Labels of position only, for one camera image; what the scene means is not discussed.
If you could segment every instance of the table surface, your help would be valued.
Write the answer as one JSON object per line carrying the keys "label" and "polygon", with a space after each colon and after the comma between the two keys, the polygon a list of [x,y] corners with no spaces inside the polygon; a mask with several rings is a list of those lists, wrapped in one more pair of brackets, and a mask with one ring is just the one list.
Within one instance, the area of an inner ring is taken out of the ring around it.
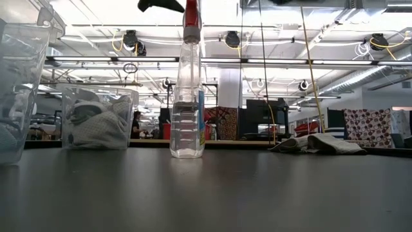
{"label": "table surface", "polygon": [[26,150],[0,166],[0,231],[412,231],[412,159]]}

